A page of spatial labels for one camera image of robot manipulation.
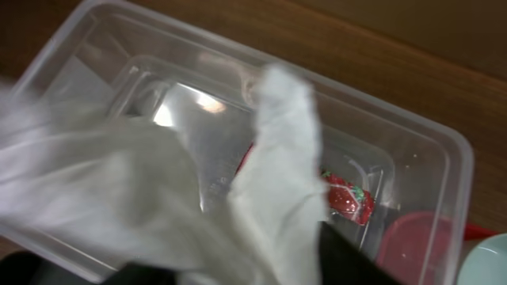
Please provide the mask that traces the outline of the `green bowl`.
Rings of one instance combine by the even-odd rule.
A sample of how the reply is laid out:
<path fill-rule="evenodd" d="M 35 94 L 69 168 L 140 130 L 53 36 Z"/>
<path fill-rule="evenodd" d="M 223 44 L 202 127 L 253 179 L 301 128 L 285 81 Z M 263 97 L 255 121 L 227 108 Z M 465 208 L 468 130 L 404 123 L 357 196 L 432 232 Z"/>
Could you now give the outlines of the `green bowl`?
<path fill-rule="evenodd" d="M 506 285 L 506 234 L 465 241 L 457 285 Z"/>

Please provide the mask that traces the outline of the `red strawberry wrapper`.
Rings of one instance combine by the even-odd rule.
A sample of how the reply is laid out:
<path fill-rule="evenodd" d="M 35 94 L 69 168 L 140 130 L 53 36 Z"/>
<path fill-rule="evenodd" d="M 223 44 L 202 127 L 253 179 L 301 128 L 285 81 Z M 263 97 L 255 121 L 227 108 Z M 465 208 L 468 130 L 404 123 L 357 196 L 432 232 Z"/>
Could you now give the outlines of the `red strawberry wrapper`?
<path fill-rule="evenodd" d="M 360 225 L 372 213 L 368 191 L 319 168 L 318 144 L 258 137 L 227 194 L 234 222 L 254 230 L 314 226 L 329 210 Z"/>

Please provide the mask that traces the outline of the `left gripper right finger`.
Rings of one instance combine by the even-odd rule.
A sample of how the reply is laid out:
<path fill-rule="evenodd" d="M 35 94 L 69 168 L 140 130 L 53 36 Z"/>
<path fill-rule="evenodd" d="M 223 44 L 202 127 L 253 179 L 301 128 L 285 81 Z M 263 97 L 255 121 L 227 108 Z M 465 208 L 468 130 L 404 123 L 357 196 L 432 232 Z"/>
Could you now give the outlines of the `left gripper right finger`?
<path fill-rule="evenodd" d="M 318 262 L 321 285 L 400 285 L 342 237 L 320 222 Z"/>

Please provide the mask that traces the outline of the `white napkin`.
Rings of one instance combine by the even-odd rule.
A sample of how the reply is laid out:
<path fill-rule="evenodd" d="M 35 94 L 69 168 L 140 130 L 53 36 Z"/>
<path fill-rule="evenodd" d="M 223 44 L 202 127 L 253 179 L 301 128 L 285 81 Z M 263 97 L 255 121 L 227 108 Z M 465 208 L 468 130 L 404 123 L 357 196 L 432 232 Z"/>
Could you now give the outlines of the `white napkin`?
<path fill-rule="evenodd" d="M 94 105 L 1 102 L 1 218 L 225 284 L 317 284 L 322 140 L 312 86 L 281 65 L 255 86 L 256 138 L 225 208 L 200 209 L 174 131 Z"/>

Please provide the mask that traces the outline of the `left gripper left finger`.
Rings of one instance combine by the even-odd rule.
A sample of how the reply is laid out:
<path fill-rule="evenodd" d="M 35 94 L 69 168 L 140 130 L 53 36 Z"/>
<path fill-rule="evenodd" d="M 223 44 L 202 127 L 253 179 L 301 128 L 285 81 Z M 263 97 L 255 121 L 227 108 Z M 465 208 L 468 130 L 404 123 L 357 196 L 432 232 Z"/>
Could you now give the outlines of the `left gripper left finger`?
<path fill-rule="evenodd" d="M 177 273 L 145 264 L 127 263 L 101 285 L 177 285 Z"/>

